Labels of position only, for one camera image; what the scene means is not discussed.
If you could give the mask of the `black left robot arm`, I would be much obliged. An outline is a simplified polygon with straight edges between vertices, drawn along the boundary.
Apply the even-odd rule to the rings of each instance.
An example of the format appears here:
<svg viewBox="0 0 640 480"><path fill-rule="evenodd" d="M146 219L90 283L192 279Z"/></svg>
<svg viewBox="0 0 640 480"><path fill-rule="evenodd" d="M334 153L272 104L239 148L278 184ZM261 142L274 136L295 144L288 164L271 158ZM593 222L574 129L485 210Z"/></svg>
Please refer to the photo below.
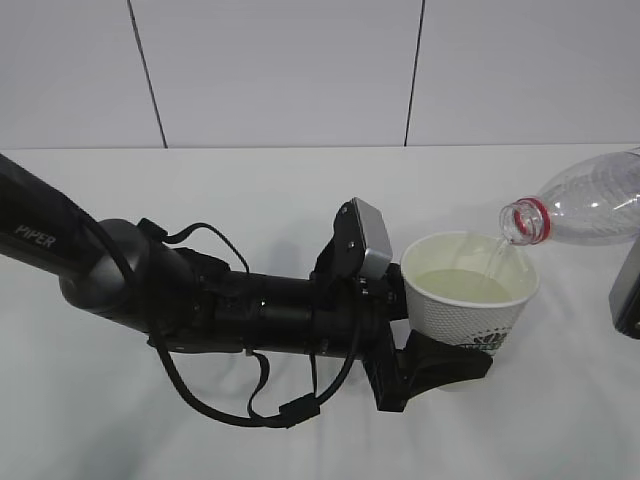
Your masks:
<svg viewBox="0 0 640 480"><path fill-rule="evenodd" d="M397 348L391 325L407 317L408 296L392 260L381 213L354 198L338 210L333 234L306 279L234 271L185 246L191 229L170 234L154 222L96 221L59 190L8 158L1 161L1 252L55 275L74 307L145 333L182 399L199 413L246 428L289 428L319 414L355 361L377 408L400 412L433 388L484 377L483 351L412 332ZM216 410L197 399L173 355L245 353L266 382L270 351L337 357L324 390L283 404L271 416Z"/></svg>

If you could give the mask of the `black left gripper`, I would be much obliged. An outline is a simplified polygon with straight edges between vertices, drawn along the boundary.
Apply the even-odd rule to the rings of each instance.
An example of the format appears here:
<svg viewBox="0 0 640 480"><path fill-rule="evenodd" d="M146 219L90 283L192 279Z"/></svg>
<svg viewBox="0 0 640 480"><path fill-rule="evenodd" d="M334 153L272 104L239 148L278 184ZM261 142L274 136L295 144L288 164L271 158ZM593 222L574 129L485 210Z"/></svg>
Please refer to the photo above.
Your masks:
<svg viewBox="0 0 640 480"><path fill-rule="evenodd" d="M401 412L429 390L484 378L493 358L477 349L449 345L411 332L397 350L391 323L407 317L400 266L392 264L380 280L340 279L325 304L314 310L312 348L316 355L341 357L334 380L317 395L326 403L359 361L380 411Z"/></svg>

